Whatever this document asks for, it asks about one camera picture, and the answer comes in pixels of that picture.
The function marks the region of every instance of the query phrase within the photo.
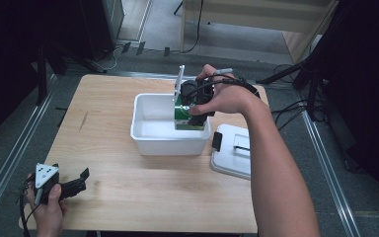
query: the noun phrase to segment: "white container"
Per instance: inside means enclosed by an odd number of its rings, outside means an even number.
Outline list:
[[[139,94],[134,100],[130,135],[141,155],[199,155],[211,135],[204,130],[175,130],[173,94]]]

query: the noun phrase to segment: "hand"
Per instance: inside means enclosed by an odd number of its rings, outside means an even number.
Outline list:
[[[216,69],[209,64],[206,64],[201,73],[195,78],[195,80],[203,80],[214,74]],[[214,81],[221,80],[223,77],[214,76]],[[252,103],[264,103],[252,94],[249,90],[241,86],[227,85],[227,84],[215,84],[214,85],[214,97],[213,99],[204,105],[197,105],[189,109],[191,115],[197,116],[208,112],[222,112],[226,114],[240,113],[245,115],[249,112]]]
[[[31,209],[35,209],[35,194],[31,185],[27,189],[27,200]],[[38,237],[40,236],[60,236],[63,230],[63,214],[67,211],[67,204],[64,200],[59,201],[61,195],[60,185],[55,185],[48,195],[48,204],[41,204],[34,212],[37,223]]]

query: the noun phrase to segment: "white box with lid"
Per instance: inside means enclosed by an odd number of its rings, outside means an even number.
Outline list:
[[[199,155],[211,136],[204,130],[175,130],[174,94],[139,94],[134,100],[130,135],[141,155]]]

